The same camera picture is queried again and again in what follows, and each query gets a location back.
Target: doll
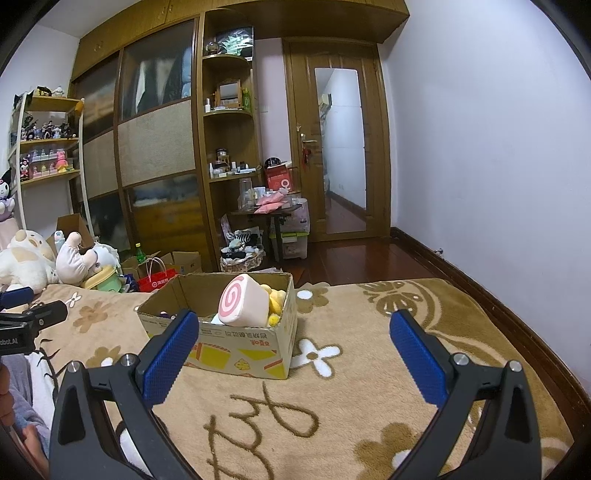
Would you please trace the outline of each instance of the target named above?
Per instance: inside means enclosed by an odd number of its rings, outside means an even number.
[[[14,210],[14,198],[10,196],[11,169],[0,179],[0,222],[10,218]]]

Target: pink package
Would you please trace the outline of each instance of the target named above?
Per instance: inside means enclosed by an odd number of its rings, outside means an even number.
[[[285,198],[285,195],[281,192],[275,192],[272,193],[269,196],[264,196],[261,197],[258,202],[256,203],[257,205],[267,205],[268,203],[277,203],[280,202]]]
[[[261,205],[259,209],[255,211],[255,213],[269,213],[273,210],[281,208],[285,203],[286,202],[266,203],[264,205]]]

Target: red box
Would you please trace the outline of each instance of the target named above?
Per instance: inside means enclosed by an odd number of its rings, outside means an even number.
[[[279,190],[280,188],[293,190],[290,171],[285,165],[269,167],[265,170],[265,176],[267,177],[267,186],[271,190]]]

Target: white teddy bear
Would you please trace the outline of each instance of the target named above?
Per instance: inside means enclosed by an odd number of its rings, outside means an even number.
[[[82,236],[78,232],[72,232],[57,254],[57,274],[68,285],[79,286],[85,278],[93,274],[98,261],[98,254],[93,249],[84,255],[80,254],[78,247],[81,243]]]
[[[31,287],[36,294],[41,293],[47,285],[59,283],[54,260],[41,235],[19,230],[9,248],[0,252],[0,284],[8,290]]]

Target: yellow plush toy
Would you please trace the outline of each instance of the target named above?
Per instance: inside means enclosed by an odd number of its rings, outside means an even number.
[[[281,320],[281,312],[287,293],[285,290],[274,290],[269,285],[261,284],[261,287],[269,294],[269,319],[267,324],[274,327]]]

